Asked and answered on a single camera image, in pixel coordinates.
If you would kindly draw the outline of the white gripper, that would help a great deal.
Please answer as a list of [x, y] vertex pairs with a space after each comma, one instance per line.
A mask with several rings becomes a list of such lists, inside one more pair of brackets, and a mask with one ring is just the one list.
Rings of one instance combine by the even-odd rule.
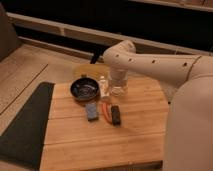
[[110, 93], [113, 96], [124, 96], [127, 94], [127, 80], [122, 79], [122, 80], [115, 80], [115, 79], [110, 79], [109, 80], [109, 86], [110, 86]]

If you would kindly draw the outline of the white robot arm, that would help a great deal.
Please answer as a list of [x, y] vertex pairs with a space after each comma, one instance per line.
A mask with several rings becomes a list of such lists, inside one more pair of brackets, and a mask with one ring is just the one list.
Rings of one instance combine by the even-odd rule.
[[213, 171], [213, 57], [138, 54], [122, 41], [103, 53], [110, 77], [131, 70], [177, 89], [167, 117], [163, 171]]

